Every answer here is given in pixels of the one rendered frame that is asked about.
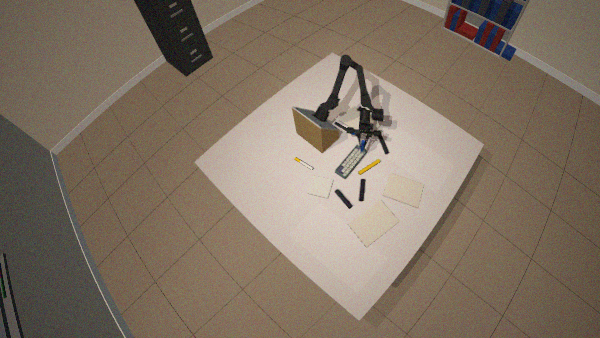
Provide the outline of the beige sheet of paper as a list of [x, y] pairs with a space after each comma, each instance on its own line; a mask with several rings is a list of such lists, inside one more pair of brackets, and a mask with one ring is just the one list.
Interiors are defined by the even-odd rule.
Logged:
[[399, 222], [394, 216], [380, 200], [348, 223], [348, 226], [367, 248]]
[[[353, 127], [354, 129], [359, 129], [360, 111], [357, 110], [357, 109], [358, 108], [353, 105], [353, 107], [351, 107], [346, 112], [346, 114], [339, 119], [339, 121], [342, 122], [343, 124], [349, 126], [349, 127]], [[383, 122], [377, 121], [377, 120], [373, 120], [373, 118], [371, 116], [370, 117], [370, 123], [374, 124], [373, 131], [370, 130], [371, 132], [374, 132], [374, 130], [377, 131], [377, 129], [382, 125]]]

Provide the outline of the dark grey keyboard with keys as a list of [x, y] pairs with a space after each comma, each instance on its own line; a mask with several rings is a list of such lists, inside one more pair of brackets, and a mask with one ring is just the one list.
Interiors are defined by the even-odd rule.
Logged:
[[335, 173], [346, 179], [366, 153], [367, 150], [364, 149], [361, 153], [360, 146], [355, 146], [337, 167]]

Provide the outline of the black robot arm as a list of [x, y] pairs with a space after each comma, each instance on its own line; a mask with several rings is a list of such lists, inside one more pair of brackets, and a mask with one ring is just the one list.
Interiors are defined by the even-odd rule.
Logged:
[[[361, 94], [361, 105], [363, 107], [368, 107], [368, 109], [369, 109], [369, 110], [367, 110], [367, 108], [361, 108], [359, 106], [359, 108], [357, 110], [360, 111], [360, 119], [361, 118], [370, 119], [370, 117], [372, 116], [373, 120], [383, 122], [384, 109], [375, 109], [371, 105], [371, 98], [369, 96], [369, 93], [368, 93], [368, 90], [367, 90], [366, 84], [365, 84], [365, 78], [364, 78], [364, 72], [363, 72], [364, 69], [362, 68], [361, 65], [352, 61], [351, 57], [349, 57], [348, 55], [341, 56], [338, 76], [337, 76], [335, 84], [333, 86], [333, 91], [332, 91], [331, 95], [329, 96], [329, 98], [327, 99], [327, 101], [324, 103], [321, 103], [319, 105], [319, 108], [317, 109], [315, 114], [313, 114], [313, 116], [322, 122], [326, 122], [326, 119], [329, 115], [329, 110], [333, 110], [339, 105], [340, 99], [338, 99], [338, 93], [340, 91], [341, 85], [343, 84], [343, 79], [344, 79], [344, 76], [345, 76], [349, 66], [354, 68], [358, 74], [358, 81], [359, 81], [360, 94]], [[370, 114], [370, 112], [371, 112], [371, 114]], [[359, 129], [361, 131], [363, 131], [363, 130], [364, 131], [370, 131], [370, 130], [373, 131], [374, 124], [369, 123], [369, 122], [370, 121], [368, 121], [367, 123], [364, 123], [364, 121], [363, 121], [360, 124]]]

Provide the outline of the black cylinder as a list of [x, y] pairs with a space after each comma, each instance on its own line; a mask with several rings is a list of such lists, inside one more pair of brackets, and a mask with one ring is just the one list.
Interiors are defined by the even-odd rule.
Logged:
[[389, 154], [389, 150], [388, 150], [388, 148], [386, 146], [386, 143], [385, 143], [384, 139], [382, 138], [382, 136], [378, 136], [378, 137], [379, 137], [379, 141], [381, 143], [381, 146], [383, 148], [383, 151], [384, 151], [385, 155]]
[[347, 200], [347, 198], [346, 198], [346, 197], [344, 197], [344, 196], [343, 196], [343, 195], [340, 193], [340, 190], [339, 190], [339, 189], [337, 189], [337, 190], [335, 191], [335, 193], [338, 195], [339, 199], [340, 199], [340, 200], [342, 200], [342, 201], [345, 203], [345, 205], [346, 205], [346, 206], [347, 206], [349, 209], [353, 207], [353, 205], [352, 205], [352, 204], [351, 204], [351, 203], [350, 203], [350, 202]]
[[360, 188], [360, 192], [359, 192], [358, 201], [363, 201], [363, 198], [364, 198], [364, 186], [365, 186], [365, 179], [361, 179], [361, 188]]

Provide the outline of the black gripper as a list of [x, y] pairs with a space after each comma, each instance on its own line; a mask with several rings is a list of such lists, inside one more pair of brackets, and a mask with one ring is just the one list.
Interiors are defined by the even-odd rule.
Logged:
[[[359, 128], [360, 128], [360, 124], [361, 124], [363, 121], [364, 121], [364, 123], [367, 123], [368, 121], [370, 121], [370, 119], [361, 118], [361, 119], [360, 119], [360, 122], [359, 122]], [[348, 128], [347, 128], [347, 132], [346, 132], [346, 133], [349, 133], [349, 134], [356, 133], [356, 135], [355, 135], [355, 136], [357, 136], [357, 139], [358, 139], [358, 142], [359, 142], [359, 146], [361, 146], [360, 133], [365, 133], [365, 134], [367, 134], [367, 136], [366, 136], [366, 140], [365, 140], [365, 144], [364, 144], [364, 149], [365, 149], [365, 146], [366, 146], [366, 144], [367, 144], [367, 142], [368, 142], [368, 140], [369, 140], [369, 137], [372, 137], [372, 134], [373, 134], [374, 136], [381, 136], [381, 131], [376, 131], [376, 130], [374, 130], [374, 132], [371, 132], [371, 131], [364, 131], [364, 130], [363, 130], [363, 131], [360, 131], [360, 129], [354, 129], [353, 127], [348, 127]]]

